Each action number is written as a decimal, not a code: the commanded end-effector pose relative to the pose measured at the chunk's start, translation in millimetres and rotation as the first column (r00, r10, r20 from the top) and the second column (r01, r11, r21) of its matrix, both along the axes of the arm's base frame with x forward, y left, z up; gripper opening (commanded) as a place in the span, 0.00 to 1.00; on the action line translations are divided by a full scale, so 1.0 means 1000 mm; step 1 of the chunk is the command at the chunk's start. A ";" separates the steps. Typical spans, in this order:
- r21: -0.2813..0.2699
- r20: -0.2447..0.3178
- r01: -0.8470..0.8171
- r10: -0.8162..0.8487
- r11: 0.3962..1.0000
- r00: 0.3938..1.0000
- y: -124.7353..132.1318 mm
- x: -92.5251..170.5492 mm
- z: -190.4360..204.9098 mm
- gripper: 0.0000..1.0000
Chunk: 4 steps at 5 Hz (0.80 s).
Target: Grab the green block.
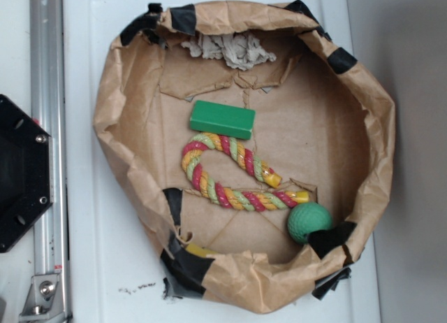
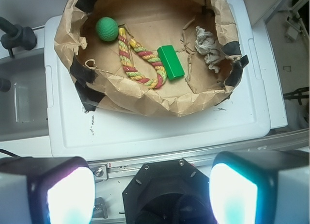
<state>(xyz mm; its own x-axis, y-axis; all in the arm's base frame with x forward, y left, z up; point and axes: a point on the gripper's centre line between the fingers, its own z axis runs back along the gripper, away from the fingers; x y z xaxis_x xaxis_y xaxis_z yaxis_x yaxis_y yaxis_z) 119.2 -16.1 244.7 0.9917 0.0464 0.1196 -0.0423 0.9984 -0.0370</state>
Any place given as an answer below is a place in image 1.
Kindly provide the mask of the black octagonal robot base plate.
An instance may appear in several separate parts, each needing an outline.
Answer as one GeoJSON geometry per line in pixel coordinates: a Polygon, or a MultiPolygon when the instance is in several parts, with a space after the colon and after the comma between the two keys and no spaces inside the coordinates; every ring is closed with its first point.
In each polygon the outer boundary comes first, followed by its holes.
{"type": "Polygon", "coordinates": [[[51,136],[1,95],[1,253],[52,205],[51,136]]]}

